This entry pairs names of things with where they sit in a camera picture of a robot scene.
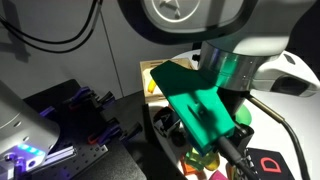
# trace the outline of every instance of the table surface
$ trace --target table surface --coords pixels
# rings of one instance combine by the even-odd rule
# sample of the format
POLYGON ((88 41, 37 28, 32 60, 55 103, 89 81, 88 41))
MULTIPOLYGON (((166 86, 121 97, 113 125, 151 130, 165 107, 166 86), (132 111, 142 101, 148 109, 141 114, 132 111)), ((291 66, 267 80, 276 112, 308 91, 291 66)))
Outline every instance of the table surface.
MULTIPOLYGON (((180 54, 173 58, 191 59, 193 54, 199 53, 200 50, 194 50, 180 54)), ((192 60, 191 63, 193 67, 197 69, 198 63, 192 60)), ((320 147, 315 145, 315 143, 317 142, 317 127, 320 127, 320 121, 318 121, 318 116, 320 115, 320 111, 318 109, 318 106, 320 105, 320 94, 318 93, 308 98, 255 90, 252 90, 251 94, 277 111, 292 126, 304 151, 310 177, 311 179, 317 179, 318 176, 316 173, 316 163, 320 161, 320 156, 318 156, 320 147)), ((272 118, 255 107, 249 101, 246 100, 243 104, 251 113, 252 123, 250 126, 255 131, 255 134, 253 135, 248 147, 280 152, 295 179, 302 179, 300 176, 300 168, 294 146, 282 125, 276 123, 272 118)), ((153 117, 152 115, 159 110, 160 107, 166 105, 167 102, 149 104, 149 110, 151 112, 150 116, 153 117)), ((183 151, 183 148, 175 148, 170 141, 168 141, 166 138, 163 138, 159 134, 157 134, 157 137, 172 163, 175 164, 182 172, 182 168, 178 162, 178 159, 180 158, 180 153, 183 151)), ((221 158, 219 171, 221 171, 224 175, 226 175, 226 163, 227 161, 221 158)), ((205 174, 206 178, 209 178, 212 172, 205 170, 205 174)), ((203 177, 199 178, 194 175, 187 176, 187 178, 203 179, 203 177)))
MULTIPOLYGON (((72 97, 79 88, 80 86, 75 80, 69 80, 24 100, 33 109, 40 112, 72 97)), ((128 179, 128 177, 136 180, 146 179, 122 143, 114 140, 107 147, 108 152, 92 163, 90 168, 80 172, 75 179, 128 179)))

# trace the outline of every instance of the orange object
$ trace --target orange object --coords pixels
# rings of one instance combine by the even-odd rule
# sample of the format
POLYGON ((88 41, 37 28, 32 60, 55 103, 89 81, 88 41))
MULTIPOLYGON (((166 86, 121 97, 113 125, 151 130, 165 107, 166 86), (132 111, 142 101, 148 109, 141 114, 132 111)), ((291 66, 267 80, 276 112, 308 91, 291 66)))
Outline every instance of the orange object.
POLYGON ((235 168, 232 167, 229 163, 226 164, 226 172, 229 180, 234 180, 235 168))
POLYGON ((181 162, 181 166, 182 166, 182 169, 183 169, 183 174, 185 176, 190 175, 190 174, 198 174, 198 173, 202 172, 202 171, 197 171, 192 166, 186 164, 184 162, 184 156, 181 157, 180 162, 181 162))
POLYGON ((97 134, 91 134, 89 137, 88 137, 88 143, 90 145, 92 144, 96 144, 98 142, 98 139, 99 139, 99 136, 97 136, 97 134))
POLYGON ((148 85, 148 92, 153 94, 153 91, 156 88, 156 86, 157 86, 156 82, 152 79, 148 85))

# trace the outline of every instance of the red object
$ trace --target red object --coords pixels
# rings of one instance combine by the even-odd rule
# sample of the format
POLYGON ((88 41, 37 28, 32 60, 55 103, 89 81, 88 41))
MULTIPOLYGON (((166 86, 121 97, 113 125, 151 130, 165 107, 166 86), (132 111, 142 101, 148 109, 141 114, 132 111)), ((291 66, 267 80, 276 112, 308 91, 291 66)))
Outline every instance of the red object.
POLYGON ((91 134, 88 137, 88 144, 96 144, 98 142, 99 136, 96 133, 91 134))
POLYGON ((264 157, 264 158, 261 159, 260 163, 261 163, 262 169, 265 172, 281 173, 281 169, 280 169, 279 164, 275 160, 273 160, 271 158, 264 157), (268 161, 272 162, 276 166, 276 168, 268 168, 268 167, 266 167, 265 162, 268 162, 268 161))
POLYGON ((216 170, 209 180, 228 180, 220 171, 216 170))

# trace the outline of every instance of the yellow object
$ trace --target yellow object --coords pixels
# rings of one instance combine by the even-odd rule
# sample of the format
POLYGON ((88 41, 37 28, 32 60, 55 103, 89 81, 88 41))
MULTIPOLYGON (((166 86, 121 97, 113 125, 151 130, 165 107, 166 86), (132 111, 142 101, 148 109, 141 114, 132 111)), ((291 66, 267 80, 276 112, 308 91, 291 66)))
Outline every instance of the yellow object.
POLYGON ((214 171, 214 170, 218 169, 219 165, 220 165, 219 154, 214 153, 213 161, 210 164, 206 165, 205 168, 209 171, 214 171))
POLYGON ((197 170, 206 168, 209 171, 218 169, 220 165, 220 157, 218 153, 209 152, 205 156, 201 156, 194 148, 192 148, 185 157, 185 162, 197 170))
POLYGON ((191 61, 188 58, 141 61, 140 62, 140 72, 141 72, 141 77, 142 77, 141 80, 142 80, 142 85, 143 85, 142 86, 143 87, 143 94, 144 94, 146 104, 167 101, 166 97, 162 94, 160 89, 157 88, 157 86, 155 87, 153 93, 150 93, 148 91, 148 85, 149 85, 150 81, 152 80, 152 77, 150 75, 150 71, 168 60, 170 60, 174 63, 177 63, 185 68, 193 69, 191 61))
POLYGON ((156 82, 152 79, 148 85, 148 92, 152 94, 156 86, 157 86, 156 82))

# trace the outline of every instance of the green 3d-printed part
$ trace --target green 3d-printed part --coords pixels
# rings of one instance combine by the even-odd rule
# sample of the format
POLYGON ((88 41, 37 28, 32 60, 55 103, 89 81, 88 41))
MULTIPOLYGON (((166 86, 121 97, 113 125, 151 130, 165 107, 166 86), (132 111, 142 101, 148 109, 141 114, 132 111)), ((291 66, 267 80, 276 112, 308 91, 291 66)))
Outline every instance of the green 3d-printed part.
POLYGON ((245 105, 242 105, 236 113, 236 121, 239 124, 244 124, 249 126, 252 121, 250 111, 245 105))
POLYGON ((187 152, 187 154, 186 154, 186 156, 184 158, 184 162, 186 164, 188 164, 189 166, 193 167, 195 170, 202 171, 204 169, 204 165, 199 163, 199 162, 197 162, 197 161, 195 161, 195 160, 193 160, 193 159, 191 159, 190 156, 191 156, 191 153, 187 152))
POLYGON ((212 151, 210 151, 205 156, 201 156, 198 153, 198 151, 196 151, 194 148, 192 148, 192 150, 190 151, 189 159, 192 161, 196 161, 196 162, 202 164, 203 166, 210 164, 213 161, 213 158, 214 158, 214 153, 212 151))
POLYGON ((233 135, 234 123, 217 94, 218 87, 205 81, 198 71, 167 61, 150 73, 201 156, 213 149, 217 138, 233 135))

